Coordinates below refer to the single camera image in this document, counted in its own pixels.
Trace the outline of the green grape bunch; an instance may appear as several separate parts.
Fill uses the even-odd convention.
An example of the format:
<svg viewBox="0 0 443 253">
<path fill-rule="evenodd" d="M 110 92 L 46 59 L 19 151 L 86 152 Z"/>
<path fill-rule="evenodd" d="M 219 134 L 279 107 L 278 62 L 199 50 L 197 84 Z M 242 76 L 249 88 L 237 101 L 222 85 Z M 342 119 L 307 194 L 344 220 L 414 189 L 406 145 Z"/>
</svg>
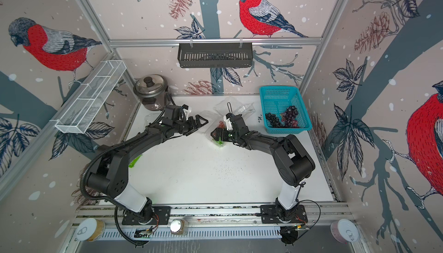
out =
<svg viewBox="0 0 443 253">
<path fill-rule="evenodd" d="M 224 146 L 224 142 L 221 139 L 219 139 L 218 141 L 215 141 L 215 144 L 220 147 Z"/>
</svg>

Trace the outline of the red grape bunch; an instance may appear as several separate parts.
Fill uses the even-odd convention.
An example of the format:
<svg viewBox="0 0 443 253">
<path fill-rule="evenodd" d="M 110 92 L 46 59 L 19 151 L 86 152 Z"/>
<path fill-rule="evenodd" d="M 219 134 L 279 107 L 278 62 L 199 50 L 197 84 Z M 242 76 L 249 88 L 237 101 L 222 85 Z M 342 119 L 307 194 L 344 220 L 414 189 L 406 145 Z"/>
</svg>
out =
<svg viewBox="0 0 443 253">
<path fill-rule="evenodd" d="M 224 121 L 220 121 L 220 122 L 219 122 L 219 124 L 218 124 L 218 128 L 226 129 L 226 125 L 225 125 Z"/>
</svg>

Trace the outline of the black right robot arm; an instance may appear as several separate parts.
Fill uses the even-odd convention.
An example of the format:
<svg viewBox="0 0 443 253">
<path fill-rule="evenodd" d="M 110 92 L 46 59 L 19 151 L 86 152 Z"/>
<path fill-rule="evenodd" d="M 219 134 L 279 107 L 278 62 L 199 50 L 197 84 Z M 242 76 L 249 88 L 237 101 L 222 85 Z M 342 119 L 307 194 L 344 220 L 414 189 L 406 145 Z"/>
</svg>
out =
<svg viewBox="0 0 443 253">
<path fill-rule="evenodd" d="M 212 140 L 217 143 L 230 142 L 247 150 L 269 154 L 283 179 L 275 210 L 271 214 L 262 214 L 262 218 L 278 219 L 282 223 L 297 221 L 306 224 L 307 217 L 303 214 L 303 206 L 298 197 L 301 188 L 306 184 L 305 180 L 311 176 L 316 165 L 299 139 L 292 134 L 272 137 L 249 130 L 241 115 L 228 113 L 223 119 L 223 126 L 212 130 Z"/>
</svg>

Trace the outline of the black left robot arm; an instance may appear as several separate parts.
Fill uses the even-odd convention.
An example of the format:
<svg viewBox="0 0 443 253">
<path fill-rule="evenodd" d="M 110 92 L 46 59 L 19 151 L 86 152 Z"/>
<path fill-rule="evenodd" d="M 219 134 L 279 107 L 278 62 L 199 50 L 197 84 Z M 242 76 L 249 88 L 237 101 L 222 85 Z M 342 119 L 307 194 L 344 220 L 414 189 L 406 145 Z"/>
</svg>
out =
<svg viewBox="0 0 443 253">
<path fill-rule="evenodd" d="M 129 183 L 130 164 L 143 153 L 174 138 L 189 136 L 209 121 L 190 116 L 189 107 L 166 105 L 160 115 L 141 133 L 113 146 L 104 146 L 80 176 L 80 192 L 91 201 L 108 201 L 135 216 L 141 223 L 155 217 L 152 201 Z"/>
</svg>

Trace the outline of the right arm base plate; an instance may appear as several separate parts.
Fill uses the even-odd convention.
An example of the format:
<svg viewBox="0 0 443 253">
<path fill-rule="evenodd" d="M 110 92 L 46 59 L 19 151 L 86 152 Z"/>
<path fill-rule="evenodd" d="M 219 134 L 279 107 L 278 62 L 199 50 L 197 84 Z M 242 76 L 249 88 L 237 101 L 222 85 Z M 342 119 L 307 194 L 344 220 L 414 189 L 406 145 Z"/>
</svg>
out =
<svg viewBox="0 0 443 253">
<path fill-rule="evenodd" d="M 263 224 L 308 223 L 305 207 L 300 204 L 297 204 L 290 210 L 286 210 L 279 204 L 261 205 L 260 211 L 255 215 L 261 218 Z"/>
</svg>

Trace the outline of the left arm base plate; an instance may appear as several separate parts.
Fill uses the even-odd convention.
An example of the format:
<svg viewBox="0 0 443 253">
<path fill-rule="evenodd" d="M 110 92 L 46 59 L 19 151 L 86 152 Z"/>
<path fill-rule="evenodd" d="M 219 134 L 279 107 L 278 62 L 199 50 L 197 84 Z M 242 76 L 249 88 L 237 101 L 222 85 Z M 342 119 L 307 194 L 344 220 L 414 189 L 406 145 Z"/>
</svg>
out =
<svg viewBox="0 0 443 253">
<path fill-rule="evenodd" d="M 122 225 L 167 225 L 171 213 L 170 206 L 149 206 L 140 213 L 125 210 L 123 213 Z"/>
</svg>

